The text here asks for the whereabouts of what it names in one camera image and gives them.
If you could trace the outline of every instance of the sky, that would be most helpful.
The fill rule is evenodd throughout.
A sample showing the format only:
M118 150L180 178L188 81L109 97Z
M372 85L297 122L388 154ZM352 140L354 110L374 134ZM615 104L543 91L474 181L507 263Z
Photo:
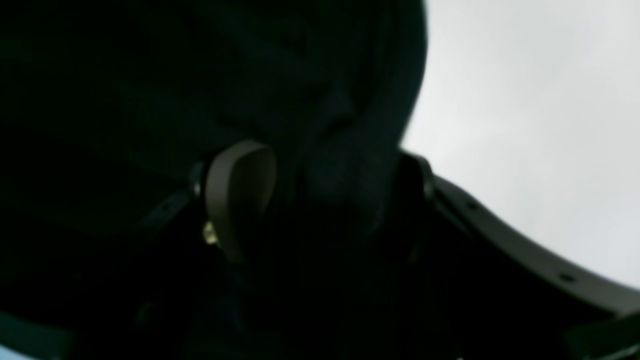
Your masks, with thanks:
M403 147L529 239L640 289L640 3L430 0Z

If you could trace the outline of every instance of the person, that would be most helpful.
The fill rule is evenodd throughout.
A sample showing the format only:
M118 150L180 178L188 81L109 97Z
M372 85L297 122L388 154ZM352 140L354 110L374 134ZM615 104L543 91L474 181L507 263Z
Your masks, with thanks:
M385 229L419 0L1 6L0 311L67 331L69 358L400 358L410 246ZM275 181L236 261L197 195L247 141Z

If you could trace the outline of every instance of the overcast sky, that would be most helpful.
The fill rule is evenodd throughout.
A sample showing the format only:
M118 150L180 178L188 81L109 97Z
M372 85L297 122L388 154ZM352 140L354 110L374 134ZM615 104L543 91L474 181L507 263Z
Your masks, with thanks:
M640 2L432 0L404 147L516 230L640 288Z

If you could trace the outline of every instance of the dark hood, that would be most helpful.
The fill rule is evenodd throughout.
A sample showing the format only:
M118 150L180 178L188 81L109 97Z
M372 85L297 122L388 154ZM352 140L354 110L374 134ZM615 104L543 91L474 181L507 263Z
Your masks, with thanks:
M0 29L0 286L113 247L244 138L278 157L257 249L365 241L426 60L419 0L13 1Z

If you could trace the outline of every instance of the gray sky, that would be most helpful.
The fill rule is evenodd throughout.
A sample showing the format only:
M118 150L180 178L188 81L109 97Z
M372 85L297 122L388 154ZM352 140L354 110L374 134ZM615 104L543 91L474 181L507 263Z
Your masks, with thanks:
M640 288L640 5L431 0L403 147L530 239Z

